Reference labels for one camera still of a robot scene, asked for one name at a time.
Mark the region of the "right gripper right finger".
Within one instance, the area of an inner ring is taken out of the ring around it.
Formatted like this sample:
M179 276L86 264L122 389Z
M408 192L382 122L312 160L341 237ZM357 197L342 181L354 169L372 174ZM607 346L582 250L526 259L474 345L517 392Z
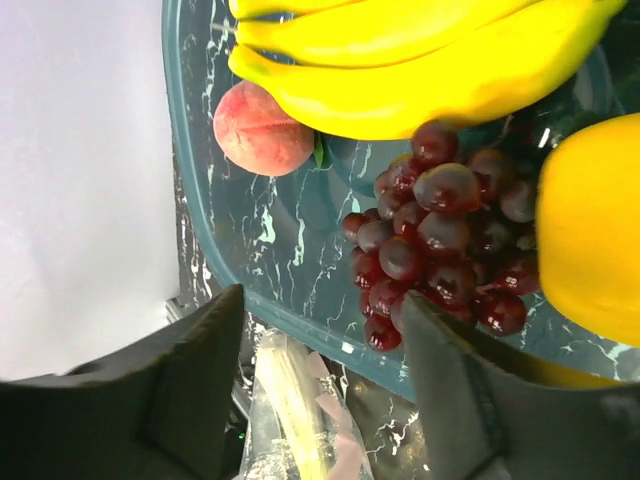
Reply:
M523 353L416 292L400 316L433 478L638 478L638 383Z

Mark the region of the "purple fake grapes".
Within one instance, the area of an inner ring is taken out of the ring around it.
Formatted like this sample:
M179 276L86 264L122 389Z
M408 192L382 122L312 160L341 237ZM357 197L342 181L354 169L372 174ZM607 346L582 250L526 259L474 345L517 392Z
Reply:
M410 153L376 178L374 193L376 207L341 225L354 246L350 273L370 348L401 345L409 291L495 336L523 330L523 298L539 289L533 173L495 147L464 157L457 132L429 121Z

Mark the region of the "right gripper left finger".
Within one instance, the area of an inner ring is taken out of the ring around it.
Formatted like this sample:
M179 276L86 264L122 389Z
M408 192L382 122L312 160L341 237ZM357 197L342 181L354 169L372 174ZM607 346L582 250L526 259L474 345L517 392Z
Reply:
M226 479L244 326L231 286L171 325L63 375L1 386L5 479Z

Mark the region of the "green white fake leek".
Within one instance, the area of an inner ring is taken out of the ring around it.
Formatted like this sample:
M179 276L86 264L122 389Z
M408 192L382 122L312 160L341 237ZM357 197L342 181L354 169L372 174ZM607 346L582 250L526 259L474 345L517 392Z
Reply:
M271 330L262 336L255 379L275 411L280 431L302 479L326 479L324 417L316 402L317 379L307 369L309 351L287 335Z

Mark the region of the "yellow fake banana bunch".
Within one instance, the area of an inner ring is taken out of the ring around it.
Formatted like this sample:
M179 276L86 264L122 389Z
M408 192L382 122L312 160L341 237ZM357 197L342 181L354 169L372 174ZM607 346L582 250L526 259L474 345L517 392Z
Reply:
M541 1L415 60L368 69L275 62L237 45L228 66L320 132L408 139L424 122L489 122L552 93L581 66L622 1Z

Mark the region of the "red fake peach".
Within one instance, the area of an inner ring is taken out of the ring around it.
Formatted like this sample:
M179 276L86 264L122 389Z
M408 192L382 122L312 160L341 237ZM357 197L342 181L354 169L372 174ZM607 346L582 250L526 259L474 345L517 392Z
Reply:
M263 176L295 171L315 147L311 128L287 115L266 90L246 80L222 96L213 116L213 132L230 161Z

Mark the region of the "clear zip top bag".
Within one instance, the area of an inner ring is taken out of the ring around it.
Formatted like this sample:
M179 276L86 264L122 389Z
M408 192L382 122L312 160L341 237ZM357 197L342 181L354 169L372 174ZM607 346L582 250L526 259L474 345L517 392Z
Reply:
M320 354L276 329L257 347L239 477L373 477L359 427Z

